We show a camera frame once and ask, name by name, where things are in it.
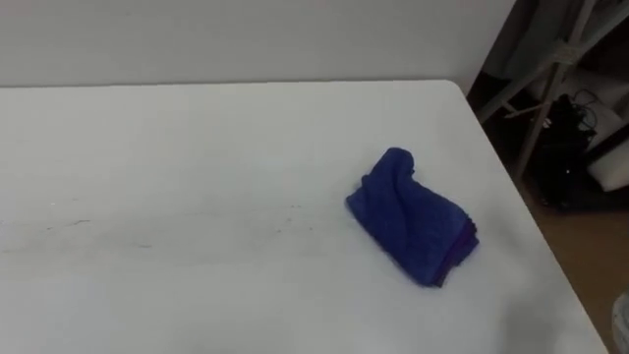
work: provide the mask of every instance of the metal stand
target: metal stand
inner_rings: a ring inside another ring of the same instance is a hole
[[[522,149],[520,150],[520,155],[518,156],[514,171],[514,178],[516,180],[522,177],[529,163],[531,154],[542,131],[543,121],[548,114],[550,105],[554,101],[557,89],[563,81],[567,70],[629,16],[629,0],[625,0],[621,4],[608,9],[605,14],[601,14],[600,21],[588,22],[596,3],[597,0],[584,0],[574,27],[568,37],[568,41],[557,41],[551,46],[540,63],[529,70],[522,78],[514,80],[479,111],[478,118],[481,124],[483,124],[495,111],[507,104],[507,101],[516,93],[525,88],[541,74],[550,70],[550,75],[548,76],[543,91],[540,110],[529,127],[529,132],[527,133]]]

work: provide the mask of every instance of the wooden floor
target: wooden floor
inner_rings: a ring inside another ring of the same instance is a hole
[[[629,288],[629,212],[560,214],[520,191],[607,349],[616,353],[611,306]]]

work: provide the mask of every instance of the microfiber cloth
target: microfiber cloth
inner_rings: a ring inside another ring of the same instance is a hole
[[[413,180],[413,168],[410,152],[390,148],[347,206],[413,280],[440,287],[479,244],[476,226],[460,207]]]

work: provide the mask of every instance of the white wall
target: white wall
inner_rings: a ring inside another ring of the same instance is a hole
[[[0,86],[445,78],[513,0],[0,0]]]

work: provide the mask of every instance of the white table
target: white table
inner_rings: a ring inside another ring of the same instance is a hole
[[[0,89],[0,351],[603,353],[444,81]],[[442,289],[344,207],[389,147],[476,221]]]

